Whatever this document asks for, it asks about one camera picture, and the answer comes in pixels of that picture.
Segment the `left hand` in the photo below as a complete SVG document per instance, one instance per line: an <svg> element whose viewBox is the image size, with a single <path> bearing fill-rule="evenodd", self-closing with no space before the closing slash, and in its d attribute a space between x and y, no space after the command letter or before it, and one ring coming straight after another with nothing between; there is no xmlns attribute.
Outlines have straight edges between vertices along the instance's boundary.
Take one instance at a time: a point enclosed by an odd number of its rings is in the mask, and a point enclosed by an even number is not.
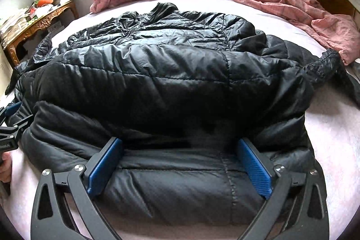
<svg viewBox="0 0 360 240"><path fill-rule="evenodd" d="M4 152L1 158L0 180L3 183L9 183L12 179L12 153Z"/></svg>

